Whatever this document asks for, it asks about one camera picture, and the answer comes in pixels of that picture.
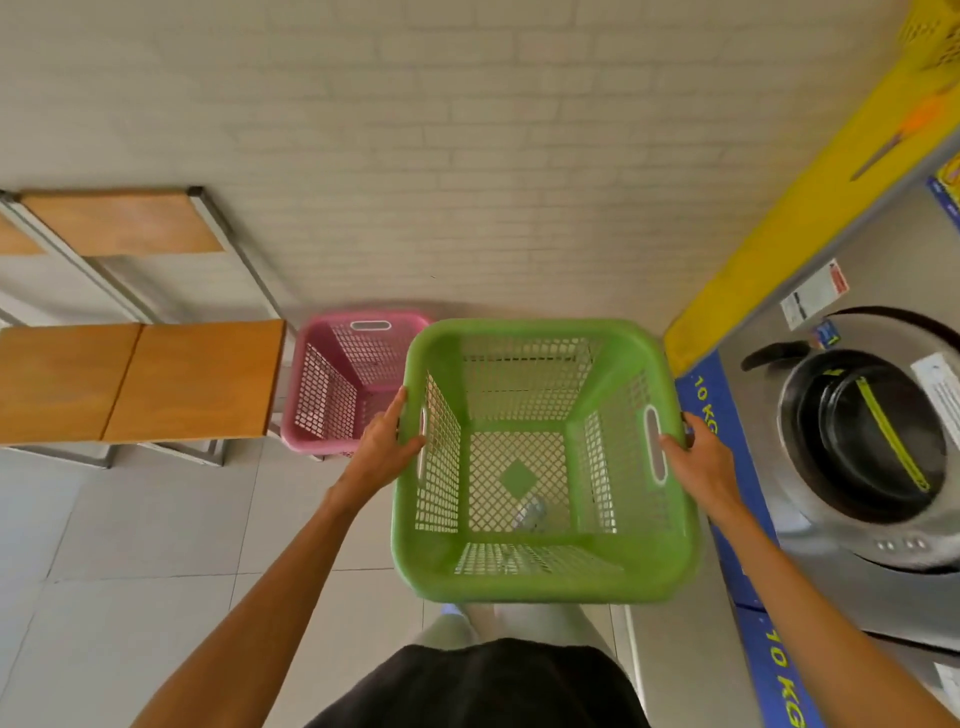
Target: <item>white brick wall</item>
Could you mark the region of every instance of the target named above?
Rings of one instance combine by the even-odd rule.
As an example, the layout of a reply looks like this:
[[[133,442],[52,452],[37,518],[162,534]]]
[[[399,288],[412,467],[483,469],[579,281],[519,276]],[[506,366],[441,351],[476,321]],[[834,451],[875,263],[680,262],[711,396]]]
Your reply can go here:
[[[207,185],[295,318],[420,302],[660,331],[881,77],[903,12],[18,3],[0,23],[0,187]],[[0,259],[0,306],[115,318],[49,264]],[[222,255],[109,266],[171,318],[258,313]]]

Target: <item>washing machine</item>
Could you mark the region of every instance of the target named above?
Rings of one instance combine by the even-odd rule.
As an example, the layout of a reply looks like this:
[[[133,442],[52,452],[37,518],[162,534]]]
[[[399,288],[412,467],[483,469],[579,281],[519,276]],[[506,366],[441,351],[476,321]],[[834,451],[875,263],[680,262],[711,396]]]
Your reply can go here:
[[[859,628],[960,652],[960,231],[918,183],[719,348],[780,546]]]

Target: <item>yellow basket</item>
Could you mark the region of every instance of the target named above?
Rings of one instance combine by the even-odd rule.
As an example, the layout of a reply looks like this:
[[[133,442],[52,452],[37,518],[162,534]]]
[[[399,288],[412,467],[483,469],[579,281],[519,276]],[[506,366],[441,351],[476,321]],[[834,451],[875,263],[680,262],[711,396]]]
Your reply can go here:
[[[918,69],[960,61],[960,0],[914,0],[899,41]]]

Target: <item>person's left hand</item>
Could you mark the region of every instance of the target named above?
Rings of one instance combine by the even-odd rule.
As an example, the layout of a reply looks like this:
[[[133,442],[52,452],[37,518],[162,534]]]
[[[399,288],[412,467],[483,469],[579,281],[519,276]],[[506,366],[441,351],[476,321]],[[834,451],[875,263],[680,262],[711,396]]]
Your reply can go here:
[[[348,507],[359,511],[378,490],[396,480],[426,444],[423,435],[403,445],[396,440],[396,423],[406,401],[406,387],[400,387],[387,411],[373,415],[360,438],[360,447],[331,489]]]

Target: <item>gray pants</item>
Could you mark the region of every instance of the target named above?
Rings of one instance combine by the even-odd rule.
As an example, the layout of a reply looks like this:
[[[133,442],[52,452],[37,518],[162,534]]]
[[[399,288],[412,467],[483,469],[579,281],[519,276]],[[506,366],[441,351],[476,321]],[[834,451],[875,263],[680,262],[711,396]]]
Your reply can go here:
[[[607,642],[577,604],[497,604],[494,606],[497,634],[557,646],[588,645],[603,650],[616,661]],[[467,618],[440,615],[420,632],[412,644],[437,649],[460,649],[482,640]]]

